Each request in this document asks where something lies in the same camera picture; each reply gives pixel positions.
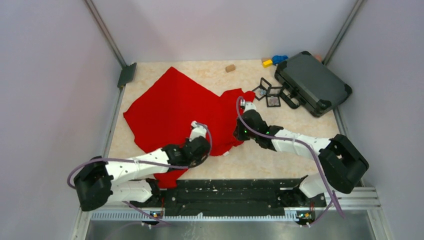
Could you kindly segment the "red t-shirt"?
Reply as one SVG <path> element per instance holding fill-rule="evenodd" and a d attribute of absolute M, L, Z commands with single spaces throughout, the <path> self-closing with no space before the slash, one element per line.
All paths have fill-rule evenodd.
<path fill-rule="evenodd" d="M 230 89 L 216 95 L 174 67 L 170 67 L 123 113 L 135 144 L 145 153 L 168 144 L 182 145 L 191 132 L 191 123 L 207 125 L 212 140 L 210 157 L 200 166 L 155 174 L 161 188 L 174 188 L 176 180 L 218 179 L 228 176 L 222 155 L 241 145 L 233 135 L 236 129 L 236 101 L 242 96 L 251 102 L 252 91 Z"/>

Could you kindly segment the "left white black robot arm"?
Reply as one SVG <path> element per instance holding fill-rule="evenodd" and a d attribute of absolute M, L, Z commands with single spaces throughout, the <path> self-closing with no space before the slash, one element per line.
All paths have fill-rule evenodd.
<path fill-rule="evenodd" d="M 84 212 L 106 204 L 136 201 L 154 207 L 160 202 L 157 183 L 148 176 L 185 170 L 204 162 L 211 144 L 203 137 L 186 139 L 183 145 L 168 144 L 144 155 L 120 158 L 97 157 L 76 169 L 73 186 Z"/>

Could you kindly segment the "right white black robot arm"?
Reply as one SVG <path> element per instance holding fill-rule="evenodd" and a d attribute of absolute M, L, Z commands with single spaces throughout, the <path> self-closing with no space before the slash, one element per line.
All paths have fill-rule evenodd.
<path fill-rule="evenodd" d="M 237 117 L 234 136 L 239 141 L 254 140 L 263 149 L 291 153 L 315 162 L 318 172 L 304 177 L 293 192 L 293 200 L 299 206 L 307 206 L 315 196 L 325 192 L 350 194 L 370 167 L 347 136 L 312 137 L 282 126 L 267 125 L 254 109 Z"/>

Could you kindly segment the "open black brooch box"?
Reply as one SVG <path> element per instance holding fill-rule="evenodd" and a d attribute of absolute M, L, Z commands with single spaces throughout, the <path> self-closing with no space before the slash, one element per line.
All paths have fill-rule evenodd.
<path fill-rule="evenodd" d="M 254 93 L 254 98 L 258 101 L 266 97 L 268 89 L 272 86 L 264 77 L 260 78 L 259 85 L 255 87 L 252 92 Z"/>

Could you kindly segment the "brown wooden block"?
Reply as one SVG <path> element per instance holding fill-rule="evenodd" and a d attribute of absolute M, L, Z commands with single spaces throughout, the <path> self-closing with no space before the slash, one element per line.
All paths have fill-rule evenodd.
<path fill-rule="evenodd" d="M 228 65 L 228 66 L 225 67 L 225 71 L 227 73 L 230 73 L 230 72 L 235 71 L 235 70 L 236 70 L 236 66 L 234 64 L 231 64 L 231 65 Z"/>

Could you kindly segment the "yellow toy block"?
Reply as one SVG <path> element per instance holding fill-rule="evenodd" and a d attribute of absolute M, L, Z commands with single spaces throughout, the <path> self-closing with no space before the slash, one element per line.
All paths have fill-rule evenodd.
<path fill-rule="evenodd" d="M 273 65 L 273 61 L 271 59 L 268 59 L 268 60 L 265 60 L 265 61 L 262 62 L 262 67 L 263 68 L 268 68 L 268 67 L 270 67 L 272 65 Z"/>

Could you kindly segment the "dark grey carrying case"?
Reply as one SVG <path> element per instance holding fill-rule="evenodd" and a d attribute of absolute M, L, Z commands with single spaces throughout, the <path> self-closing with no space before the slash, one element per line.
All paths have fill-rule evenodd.
<path fill-rule="evenodd" d="M 353 93 L 347 83 L 308 51 L 278 63 L 274 77 L 282 84 L 279 96 L 290 108 L 302 106 L 316 118 L 344 103 Z"/>

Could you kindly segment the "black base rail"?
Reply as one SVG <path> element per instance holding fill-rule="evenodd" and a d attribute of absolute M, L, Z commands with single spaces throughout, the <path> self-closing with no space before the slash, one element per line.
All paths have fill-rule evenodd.
<path fill-rule="evenodd" d="M 326 207 L 324 194 L 306 198 L 292 179 L 177 180 L 176 187 L 161 190 L 138 208 L 164 209 L 167 217 L 282 217 L 286 208 Z"/>

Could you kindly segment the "black corner bracket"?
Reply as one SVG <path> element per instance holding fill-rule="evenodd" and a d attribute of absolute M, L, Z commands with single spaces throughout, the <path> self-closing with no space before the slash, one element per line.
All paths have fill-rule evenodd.
<path fill-rule="evenodd" d="M 123 88 L 126 84 L 132 82 L 135 77 L 136 70 L 137 70 L 136 62 L 125 66 L 120 72 L 117 87 Z"/>

